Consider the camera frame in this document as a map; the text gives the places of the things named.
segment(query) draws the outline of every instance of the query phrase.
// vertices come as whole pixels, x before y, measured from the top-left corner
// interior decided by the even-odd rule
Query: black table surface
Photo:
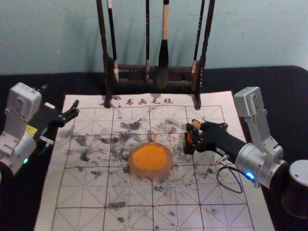
[[[249,86],[261,88],[272,136],[283,147],[285,160],[292,163],[308,159],[308,71],[296,66],[265,66],[248,68],[207,69],[202,92],[232,90]],[[67,73],[48,75],[0,76],[0,111],[6,107],[10,87],[23,82],[31,87],[47,83],[43,100],[62,108],[66,94],[104,94],[103,73]],[[191,93],[188,88],[119,86],[115,94]],[[0,113],[0,131],[5,123]],[[47,136],[55,138],[56,129]],[[247,126],[244,131],[249,134]],[[42,156],[33,154],[28,163],[10,182],[0,188],[0,231],[31,231],[34,229],[51,150]],[[279,195],[263,188],[269,213],[276,231],[308,230],[308,221],[287,214]]]

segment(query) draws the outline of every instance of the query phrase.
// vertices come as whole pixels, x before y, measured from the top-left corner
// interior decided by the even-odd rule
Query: blue wall
[[[200,5],[170,0],[170,65],[192,64]],[[112,54],[106,0],[103,7]],[[307,0],[217,0],[207,68],[308,69],[307,9]],[[119,63],[144,64],[145,1],[113,0],[113,14]],[[150,0],[152,64],[158,63],[161,24],[162,0]],[[0,74],[101,72],[102,55],[95,0],[0,1]]]

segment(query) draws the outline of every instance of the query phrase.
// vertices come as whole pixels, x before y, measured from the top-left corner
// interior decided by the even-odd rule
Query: blue led light
[[[254,179],[254,175],[252,175],[251,172],[246,172],[246,176],[248,176],[250,179]]]

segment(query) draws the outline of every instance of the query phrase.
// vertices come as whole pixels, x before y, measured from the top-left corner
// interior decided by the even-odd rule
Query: wire
[[[226,168],[232,173],[232,175],[233,175],[234,178],[236,179],[238,185],[240,186],[240,189],[241,189],[240,191],[236,191],[236,190],[234,190],[234,189],[229,188],[228,186],[226,186],[226,185],[224,185],[223,183],[221,183],[221,181],[218,179],[218,176],[219,176],[219,173],[221,172],[221,170],[224,170],[224,169],[226,169]],[[226,165],[226,166],[221,167],[221,168],[218,170],[218,172],[217,172],[217,174],[216,174],[216,179],[217,179],[218,183],[219,183],[222,187],[224,187],[224,188],[226,188],[226,189],[228,189],[228,190],[230,190],[230,191],[232,191],[232,192],[234,192],[234,193],[241,194],[241,193],[243,193],[242,184],[240,183],[239,179],[236,177],[236,175],[234,174],[233,171],[242,173],[242,174],[245,176],[245,174],[244,174],[243,172],[241,172],[240,170],[238,170],[238,169],[236,169],[236,168],[234,168],[234,167],[231,167],[231,166]]]

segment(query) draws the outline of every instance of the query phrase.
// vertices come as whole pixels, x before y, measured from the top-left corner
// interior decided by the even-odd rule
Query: white paper
[[[67,95],[64,111],[78,99],[79,116],[60,128],[45,179],[36,231],[274,230],[261,189],[241,178],[244,192],[219,186],[213,152],[185,155],[185,124],[192,119],[228,124],[244,141],[231,92],[191,95]],[[143,142],[168,146],[174,167],[164,180],[127,172],[129,150]],[[228,172],[223,183],[238,189]]]

